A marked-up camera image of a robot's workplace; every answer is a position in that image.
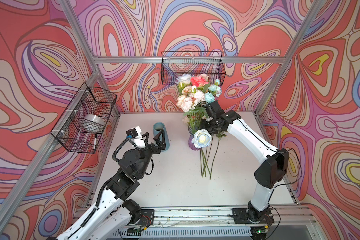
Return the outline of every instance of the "blue cylinder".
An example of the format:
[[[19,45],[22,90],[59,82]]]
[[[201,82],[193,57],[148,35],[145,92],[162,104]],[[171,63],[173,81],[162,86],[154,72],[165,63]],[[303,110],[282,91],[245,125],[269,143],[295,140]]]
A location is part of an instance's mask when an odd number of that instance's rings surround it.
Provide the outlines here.
[[[165,149],[162,150],[162,151],[167,151],[168,148],[169,148],[169,139],[168,139],[168,132],[167,130],[165,129],[165,125],[162,123],[162,122],[156,122],[154,124],[154,136],[156,136],[156,134],[158,134],[158,132],[161,130],[161,129],[164,129],[164,138],[165,138]]]

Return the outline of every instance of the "wire mesh basket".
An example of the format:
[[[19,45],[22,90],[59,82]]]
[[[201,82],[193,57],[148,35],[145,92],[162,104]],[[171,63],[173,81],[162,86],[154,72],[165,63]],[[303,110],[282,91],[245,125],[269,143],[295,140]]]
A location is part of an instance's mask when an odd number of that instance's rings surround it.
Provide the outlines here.
[[[68,120],[52,135],[68,152],[95,153],[117,95],[99,87],[88,87]]]
[[[225,78],[222,55],[221,51],[163,51],[161,82],[163,85],[173,85],[184,73],[194,76],[205,73],[211,84],[218,78],[222,85]]]

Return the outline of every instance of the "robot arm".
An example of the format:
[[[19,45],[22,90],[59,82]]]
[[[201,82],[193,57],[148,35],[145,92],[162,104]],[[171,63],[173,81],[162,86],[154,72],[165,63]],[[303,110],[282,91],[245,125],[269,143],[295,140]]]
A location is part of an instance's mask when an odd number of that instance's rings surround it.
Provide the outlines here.
[[[248,203],[248,219],[258,222],[269,209],[269,199],[277,185],[283,179],[288,168],[289,153],[278,150],[254,132],[235,111],[225,113],[217,101],[204,105],[209,116],[202,122],[204,129],[212,134],[227,131],[243,143],[256,157],[260,167],[255,171],[256,189]]]
[[[125,225],[136,224],[141,216],[141,207],[134,200],[127,198],[140,185],[138,180],[144,177],[152,155],[159,154],[165,149],[164,134],[164,130],[161,130],[154,137],[158,145],[155,146],[153,143],[148,144],[148,133],[141,135],[139,127],[128,130],[126,139],[112,155],[120,165],[119,170],[102,185],[96,203],[57,239],[103,240]],[[117,152],[128,141],[136,149],[126,151],[123,158],[118,159]]]

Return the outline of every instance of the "psychedelic wallpaper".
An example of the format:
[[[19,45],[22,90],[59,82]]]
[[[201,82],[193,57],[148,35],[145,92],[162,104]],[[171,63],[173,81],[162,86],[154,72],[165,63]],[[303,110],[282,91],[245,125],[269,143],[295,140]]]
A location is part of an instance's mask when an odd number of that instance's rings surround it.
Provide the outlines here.
[[[310,0],[82,0],[72,6],[96,56],[161,56],[221,50],[224,56],[284,56]],[[179,111],[177,89],[163,86],[161,64],[102,64],[123,111]],[[275,64],[225,65],[225,109],[255,109]]]
[[[57,1],[0,1],[0,204],[91,72]],[[104,144],[93,155],[59,145],[1,239],[45,239],[65,228]]]
[[[327,1],[261,119],[328,239],[360,239],[360,1]]]

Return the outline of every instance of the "white table surface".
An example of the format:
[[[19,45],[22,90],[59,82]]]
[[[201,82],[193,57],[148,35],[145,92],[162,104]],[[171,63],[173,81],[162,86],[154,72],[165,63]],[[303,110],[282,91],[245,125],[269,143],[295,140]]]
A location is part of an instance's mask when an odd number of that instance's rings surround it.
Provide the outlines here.
[[[263,136],[252,112],[239,114],[255,132]],[[259,162],[238,139],[227,133],[227,137],[223,137],[220,141],[211,180],[208,173],[208,178],[201,178],[200,153],[188,147],[190,134],[182,118],[183,113],[121,114],[95,196],[97,197],[101,185],[119,168],[117,162],[112,159],[112,153],[125,139],[125,132],[140,126],[142,133],[149,133],[149,142],[154,142],[152,127],[156,122],[163,122],[167,129],[170,147],[167,151],[152,156],[153,173],[139,180],[140,186],[130,198],[141,207],[248,204],[255,190],[254,171],[260,166]],[[215,148],[212,148],[211,157],[217,146],[216,136],[213,145]],[[121,159],[128,149],[132,149],[129,142],[122,147],[117,157]],[[283,185],[275,189],[269,203],[293,204],[293,201],[287,187]]]

